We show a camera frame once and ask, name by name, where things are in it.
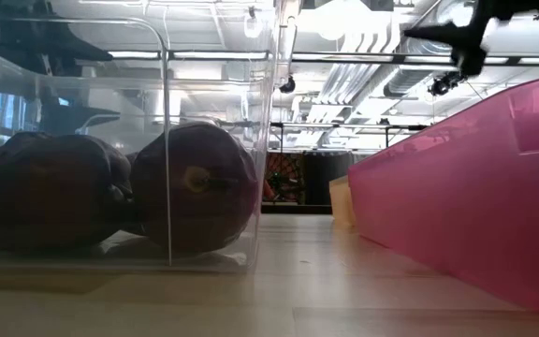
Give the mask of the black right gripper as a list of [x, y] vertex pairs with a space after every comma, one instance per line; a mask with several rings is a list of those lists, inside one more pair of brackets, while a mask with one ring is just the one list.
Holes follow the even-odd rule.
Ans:
[[451, 60], [459, 73], [473, 77], [482, 72], [486, 59], [486, 51], [475, 47], [478, 45], [478, 32], [474, 26], [485, 28], [492, 18], [509, 22], [515, 14], [530, 11], [536, 12], [532, 19], [539, 21], [539, 0], [478, 0], [473, 10], [472, 26], [456, 26], [447, 22], [408, 28], [403, 34], [451, 46]]

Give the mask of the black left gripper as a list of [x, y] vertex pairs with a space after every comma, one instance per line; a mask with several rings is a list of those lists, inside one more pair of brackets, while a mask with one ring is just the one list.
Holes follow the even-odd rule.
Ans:
[[86, 126], [118, 120], [120, 112], [58, 105], [56, 90], [35, 82], [39, 76], [64, 75], [65, 57], [113, 59], [65, 27], [50, 1], [0, 1], [0, 90], [45, 104], [44, 132], [53, 136], [76, 134]]

